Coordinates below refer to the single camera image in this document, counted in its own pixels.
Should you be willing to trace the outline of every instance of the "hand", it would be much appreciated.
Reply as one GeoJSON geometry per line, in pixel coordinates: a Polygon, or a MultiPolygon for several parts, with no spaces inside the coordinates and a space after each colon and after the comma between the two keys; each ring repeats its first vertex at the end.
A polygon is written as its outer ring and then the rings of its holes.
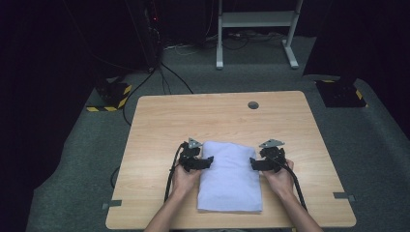
{"type": "Polygon", "coordinates": [[[186,195],[190,192],[200,175],[200,170],[187,172],[182,165],[177,164],[174,176],[172,177],[172,193],[175,192],[178,195],[186,195]]]}
{"type": "MultiPolygon", "coordinates": [[[[286,163],[290,169],[293,169],[293,161],[287,159],[286,163]]],[[[272,191],[277,196],[283,198],[285,196],[293,195],[293,178],[286,169],[282,168],[277,173],[274,171],[262,171],[262,173],[268,180],[272,191]]]]}

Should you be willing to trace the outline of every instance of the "metal bracket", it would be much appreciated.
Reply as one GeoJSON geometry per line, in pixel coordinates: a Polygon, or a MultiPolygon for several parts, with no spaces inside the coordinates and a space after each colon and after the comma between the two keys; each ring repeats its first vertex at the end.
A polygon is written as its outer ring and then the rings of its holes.
{"type": "Polygon", "coordinates": [[[200,147],[200,146],[202,146],[202,143],[196,141],[196,140],[193,139],[193,138],[189,138],[189,139],[188,139],[188,147],[189,147],[190,149],[192,149],[192,148],[197,148],[197,147],[200,147]]]}
{"type": "Polygon", "coordinates": [[[268,141],[262,143],[259,145],[260,148],[271,148],[271,147],[277,147],[284,145],[284,142],[274,140],[274,139],[269,139],[268,141]]]}

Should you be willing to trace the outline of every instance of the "warning tape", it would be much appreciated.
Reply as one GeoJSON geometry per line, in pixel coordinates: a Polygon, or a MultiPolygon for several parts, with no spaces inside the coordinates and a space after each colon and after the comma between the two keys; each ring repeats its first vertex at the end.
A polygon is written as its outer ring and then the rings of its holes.
{"type": "Polygon", "coordinates": [[[120,101],[118,102],[118,104],[116,104],[116,106],[113,105],[107,105],[107,106],[95,106],[95,105],[88,105],[86,106],[87,111],[89,112],[111,112],[111,111],[116,111],[119,109],[122,109],[124,107],[124,105],[127,102],[127,99],[129,97],[130,94],[130,90],[131,90],[132,86],[128,85],[125,89],[124,92],[122,94],[122,98],[120,99],[120,101]]]}

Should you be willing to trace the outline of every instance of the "metal frame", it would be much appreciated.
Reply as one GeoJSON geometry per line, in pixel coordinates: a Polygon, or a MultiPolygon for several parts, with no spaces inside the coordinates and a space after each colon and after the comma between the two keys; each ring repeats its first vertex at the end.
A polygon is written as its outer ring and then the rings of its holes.
{"type": "Polygon", "coordinates": [[[217,70],[223,69],[223,47],[222,28],[224,27],[267,27],[267,26],[289,26],[287,40],[282,40],[282,45],[292,69],[298,69],[290,45],[295,34],[296,25],[304,0],[298,0],[295,11],[289,12],[246,12],[246,13],[224,13],[222,10],[222,0],[219,0],[218,17],[218,45],[217,45],[217,70]]]}

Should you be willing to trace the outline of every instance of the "white towel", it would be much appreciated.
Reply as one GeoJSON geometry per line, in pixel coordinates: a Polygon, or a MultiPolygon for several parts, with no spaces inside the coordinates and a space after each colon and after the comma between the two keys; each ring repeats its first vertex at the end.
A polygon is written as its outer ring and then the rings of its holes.
{"type": "Polygon", "coordinates": [[[202,158],[214,157],[208,169],[202,170],[198,210],[219,212],[261,212],[262,193],[259,172],[252,169],[249,158],[256,159],[253,148],[207,141],[202,158]]]}

